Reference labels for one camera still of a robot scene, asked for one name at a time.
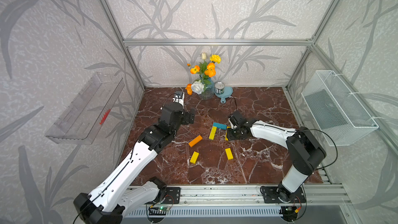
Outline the teal long block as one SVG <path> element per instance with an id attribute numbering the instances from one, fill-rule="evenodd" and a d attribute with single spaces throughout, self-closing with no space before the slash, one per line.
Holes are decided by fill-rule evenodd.
<path id="1" fill-rule="evenodd" d="M 213 123 L 213 126 L 216 127 L 216 128 L 222 129 L 222 130 L 226 130 L 227 127 L 228 127 L 225 124 L 220 124 L 220 123 L 216 123 L 216 122 Z"/>

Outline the orange block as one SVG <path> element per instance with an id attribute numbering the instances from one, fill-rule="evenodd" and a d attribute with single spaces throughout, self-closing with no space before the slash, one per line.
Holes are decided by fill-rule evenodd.
<path id="1" fill-rule="evenodd" d="M 188 144 L 190 147 L 195 146 L 198 142 L 200 142 L 203 138 L 199 135 L 196 138 L 194 138 L 192 141 L 190 141 Z"/>

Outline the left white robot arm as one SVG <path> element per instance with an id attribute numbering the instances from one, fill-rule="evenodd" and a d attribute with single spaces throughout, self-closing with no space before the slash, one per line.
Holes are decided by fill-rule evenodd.
<path id="1" fill-rule="evenodd" d="M 181 125 L 193 124 L 195 109 L 186 111 L 179 102 L 162 107 L 156 124 L 147 127 L 133 149 L 99 186 L 80 193 L 73 204 L 85 224 L 119 224 L 146 203 L 165 198 L 167 185 L 154 177 L 133 191 L 128 187 L 140 172 L 175 138 Z"/>

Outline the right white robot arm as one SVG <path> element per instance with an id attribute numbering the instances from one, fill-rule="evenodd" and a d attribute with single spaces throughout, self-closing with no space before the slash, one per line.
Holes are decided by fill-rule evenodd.
<path id="1" fill-rule="evenodd" d="M 306 127 L 288 129 L 265 123 L 261 120 L 246 119 L 239 111 L 229 117 L 231 127 L 227 129 L 229 140 L 248 138 L 264 139 L 287 149 L 292 166 L 275 190 L 262 186 L 264 196 L 277 198 L 289 203 L 298 194 L 301 185 L 318 169 L 326 158 L 326 151 Z"/>

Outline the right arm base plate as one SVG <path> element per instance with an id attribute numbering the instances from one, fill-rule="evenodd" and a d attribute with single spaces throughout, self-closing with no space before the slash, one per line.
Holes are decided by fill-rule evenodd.
<path id="1" fill-rule="evenodd" d="M 302 187 L 295 192 L 290 192 L 282 184 L 278 186 L 261 186 L 260 194 L 264 203 L 306 203 L 305 193 Z"/>

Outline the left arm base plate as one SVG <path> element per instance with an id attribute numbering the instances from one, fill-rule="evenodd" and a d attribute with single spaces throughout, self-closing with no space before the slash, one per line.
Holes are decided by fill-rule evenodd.
<path id="1" fill-rule="evenodd" d="M 166 188 L 166 194 L 161 202 L 162 204 L 179 204 L 181 196 L 180 187 L 169 187 Z"/>

